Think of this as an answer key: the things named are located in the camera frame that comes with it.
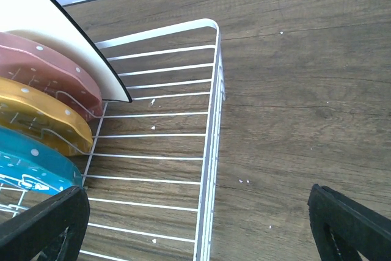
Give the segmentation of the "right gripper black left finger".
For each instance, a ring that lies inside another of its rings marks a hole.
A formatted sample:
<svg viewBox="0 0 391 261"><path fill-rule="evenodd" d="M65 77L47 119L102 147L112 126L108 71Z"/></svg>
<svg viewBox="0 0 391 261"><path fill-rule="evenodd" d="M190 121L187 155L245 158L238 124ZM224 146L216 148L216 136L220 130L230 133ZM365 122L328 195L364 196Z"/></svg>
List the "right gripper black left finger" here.
<svg viewBox="0 0 391 261"><path fill-rule="evenodd" d="M77 260L90 205L71 186L1 224L1 260Z"/></svg>

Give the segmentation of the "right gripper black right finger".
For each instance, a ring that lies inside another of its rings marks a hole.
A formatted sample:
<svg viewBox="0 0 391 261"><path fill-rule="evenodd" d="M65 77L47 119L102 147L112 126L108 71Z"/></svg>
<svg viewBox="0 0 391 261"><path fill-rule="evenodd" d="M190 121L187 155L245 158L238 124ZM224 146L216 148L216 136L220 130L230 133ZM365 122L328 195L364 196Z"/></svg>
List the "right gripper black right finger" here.
<svg viewBox="0 0 391 261"><path fill-rule="evenodd" d="M390 260L389 218L318 184L307 204L321 260Z"/></svg>

